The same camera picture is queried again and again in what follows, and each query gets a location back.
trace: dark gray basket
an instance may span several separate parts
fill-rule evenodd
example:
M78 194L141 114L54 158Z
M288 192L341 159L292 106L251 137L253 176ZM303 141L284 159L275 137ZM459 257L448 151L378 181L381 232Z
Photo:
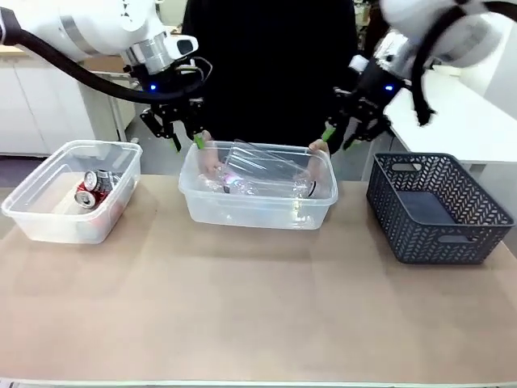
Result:
M367 198L406 264L480 264L514 226L447 154L377 154Z

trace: basket handle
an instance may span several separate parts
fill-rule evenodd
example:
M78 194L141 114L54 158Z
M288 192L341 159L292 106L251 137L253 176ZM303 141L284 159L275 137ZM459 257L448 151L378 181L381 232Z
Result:
M422 170L422 164L412 162L397 162L391 165L391 169L395 172L420 172Z
M477 237L472 237L468 239L468 237L462 235L462 234L443 234L439 236L438 242L441 244L475 244L477 242Z

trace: clear plastic bin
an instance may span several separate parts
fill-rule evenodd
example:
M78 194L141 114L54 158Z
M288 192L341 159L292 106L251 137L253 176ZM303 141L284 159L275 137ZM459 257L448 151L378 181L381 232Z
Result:
M187 199L188 210L194 221L290 230L315 230L322 226L329 207L338 200L338 184L327 154L322 151L312 152L305 147L256 145L303 167L311 163L317 181L315 198L239 196L207 190L200 179L206 154L215 154L224 163L232 144L228 141L214 141L203 150L192 145L188 151L179 176L179 190Z
M36 168L2 203L31 240L98 244L104 241L126 208L140 179L138 144L71 141ZM120 182L94 211L74 200L88 170L121 174Z

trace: beige table surface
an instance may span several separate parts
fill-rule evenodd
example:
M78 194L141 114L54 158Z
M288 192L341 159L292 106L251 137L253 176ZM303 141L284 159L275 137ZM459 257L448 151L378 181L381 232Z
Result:
M393 257L363 183L319 231L194 223L143 176L96 247L0 242L0 376L53 381L517 381L517 261Z

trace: hand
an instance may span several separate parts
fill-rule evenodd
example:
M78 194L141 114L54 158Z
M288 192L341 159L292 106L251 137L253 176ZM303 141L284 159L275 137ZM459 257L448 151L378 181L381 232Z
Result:
M309 144L309 149L311 151L323 151L326 152L330 156L330 150L329 145L326 143L326 141L323 141L322 139L318 139L316 141L313 141Z
M318 139L309 144L309 149L313 152L323 151L330 156L329 145L326 141ZM307 164L307 172L309 173L310 179L320 181L322 179L322 172L325 166L322 160L317 156L311 156L309 163Z
M216 173L223 166L219 161L219 154L217 148L213 144L213 138L209 131L203 131L201 138L205 148L200 150L199 161L201 174L205 174L209 178L215 178Z

